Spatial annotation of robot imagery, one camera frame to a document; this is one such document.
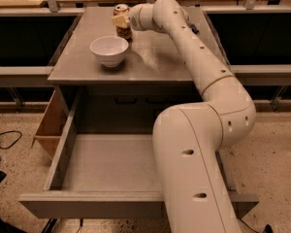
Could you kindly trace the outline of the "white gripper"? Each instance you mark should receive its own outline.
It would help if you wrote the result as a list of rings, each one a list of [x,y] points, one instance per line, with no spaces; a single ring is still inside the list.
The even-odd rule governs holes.
[[[153,19],[153,5],[139,4],[134,6],[130,12],[129,17],[126,14],[112,17],[112,23],[115,27],[128,28],[130,26],[137,31],[155,30],[157,24]]]

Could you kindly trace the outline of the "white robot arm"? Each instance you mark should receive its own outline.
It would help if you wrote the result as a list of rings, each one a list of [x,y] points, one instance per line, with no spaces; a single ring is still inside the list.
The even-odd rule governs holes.
[[[166,33],[203,101],[172,106],[152,143],[172,233],[242,233],[216,160],[252,130],[256,109],[242,84],[189,26],[176,0],[115,11],[116,26]]]

